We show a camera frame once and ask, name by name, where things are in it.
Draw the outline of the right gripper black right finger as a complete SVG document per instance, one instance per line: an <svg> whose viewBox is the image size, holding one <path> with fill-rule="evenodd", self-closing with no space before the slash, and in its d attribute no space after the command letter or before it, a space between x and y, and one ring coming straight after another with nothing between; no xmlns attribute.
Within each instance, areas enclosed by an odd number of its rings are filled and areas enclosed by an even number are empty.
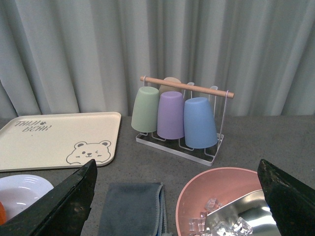
<svg viewBox="0 0 315 236"><path fill-rule="evenodd" d="M283 236L315 234L315 190L261 159L258 178L273 219Z"/></svg>

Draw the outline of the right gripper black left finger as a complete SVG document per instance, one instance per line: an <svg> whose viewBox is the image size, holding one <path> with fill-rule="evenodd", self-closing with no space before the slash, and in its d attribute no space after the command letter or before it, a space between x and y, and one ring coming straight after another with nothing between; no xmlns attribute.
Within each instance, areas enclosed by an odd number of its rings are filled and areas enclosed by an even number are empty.
<svg viewBox="0 0 315 236"><path fill-rule="evenodd" d="M94 159L30 207L1 225L2 236L79 236L91 212L97 166Z"/></svg>

